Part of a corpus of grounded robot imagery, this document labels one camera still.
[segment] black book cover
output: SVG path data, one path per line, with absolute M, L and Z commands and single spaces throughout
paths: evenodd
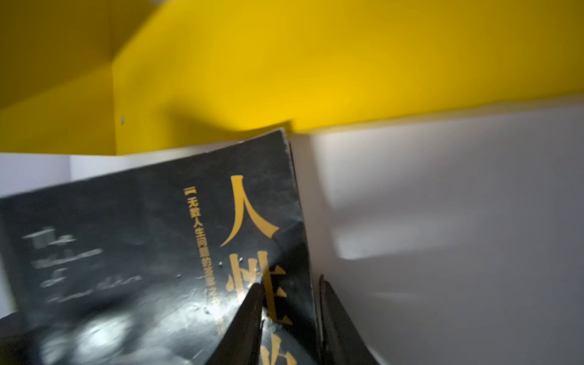
M 283 130 L 0 200 L 32 360 L 204 364 L 254 282 L 261 365 L 317 363 L 303 217 Z

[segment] worn book cover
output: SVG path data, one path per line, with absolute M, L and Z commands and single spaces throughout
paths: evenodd
M 317 363 L 283 130 L 0 200 L 0 249 L 35 363 L 204 364 L 262 282 L 261 365 Z

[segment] white surface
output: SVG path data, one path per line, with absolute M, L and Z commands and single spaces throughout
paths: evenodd
M 70 181 L 69 156 L 0 154 L 0 197 Z M 15 310 L 0 262 L 0 317 Z
M 291 139 L 313 274 L 378 356 L 582 363 L 583 122 L 579 104 Z M 201 149 L 72 157 L 71 176 Z

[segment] yellow chinese characters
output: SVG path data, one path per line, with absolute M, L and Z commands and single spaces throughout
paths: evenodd
M 291 325 L 292 321 L 286 315 L 282 317 L 282 319 L 278 319 L 276 315 L 276 301 L 274 299 L 274 296 L 286 298 L 288 295 L 281 287 L 278 287 L 274 292 L 274 287 L 272 285 L 272 275 L 286 275 L 286 271 L 278 265 L 276 265 L 274 271 L 270 271 L 267 261 L 267 251 L 258 251 L 258 259 L 260 272 L 263 273 L 262 282 L 266 291 L 267 312 L 272 321 Z M 229 261 L 231 264 L 231 270 L 233 271 L 233 276 L 229 275 L 229 280 L 227 281 L 225 288 L 227 291 L 233 291 L 233 289 L 236 289 L 239 301 L 243 301 L 246 293 L 244 291 L 243 281 L 248 283 L 247 287 L 250 287 L 255 282 L 259 275 L 258 260 L 255 258 L 248 259 L 247 270 L 240 267 L 239 257 L 236 253 L 229 255 Z
M 243 175 L 233 175 L 231 177 L 231 185 L 233 186 L 233 200 L 235 203 L 235 221 L 233 223 L 233 229 L 229 234 L 229 237 L 221 244 L 221 247 L 225 246 L 229 241 L 235 237 L 239 229 L 241 228 L 241 223 L 244 220 L 244 208 L 247 209 L 250 218 L 259 230 L 272 238 L 274 233 L 279 229 L 279 227 L 271 224 L 262 218 L 258 212 L 253 209 L 251 203 L 244 190 L 244 177 Z
M 280 353 L 281 343 L 282 339 L 273 333 L 271 356 L 270 351 L 265 346 L 260 347 L 260 358 L 262 359 L 262 365 L 276 365 L 278 356 L 286 359 L 286 365 L 296 365 L 296 359 L 289 351 L 285 354 Z
M 183 189 L 185 196 L 189 196 L 197 193 L 197 189 L 194 186 L 186 187 Z M 207 289 L 209 296 L 211 297 L 211 303 L 216 308 L 219 308 L 219 296 L 217 295 L 217 286 L 215 283 L 215 275 L 213 274 L 213 265 L 211 262 L 211 257 L 209 255 L 209 247 L 207 245 L 207 236 L 205 234 L 205 229 L 203 223 L 199 220 L 201 216 L 201 209 L 199 208 L 199 201 L 196 196 L 190 196 L 186 200 L 190 217 L 194 218 L 194 234 L 197 238 L 197 246 L 199 248 L 199 256 L 201 258 L 201 265 L 203 265 L 203 270 L 205 272 L 205 280 L 207 283 Z M 217 333 L 222 335 L 225 333 L 225 328 L 223 324 L 223 316 L 215 318 L 215 324 L 217 326 Z

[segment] yellow shelf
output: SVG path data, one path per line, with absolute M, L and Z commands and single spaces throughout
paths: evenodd
M 0 22 L 10 152 L 128 154 L 584 91 L 581 0 L 4 0 Z

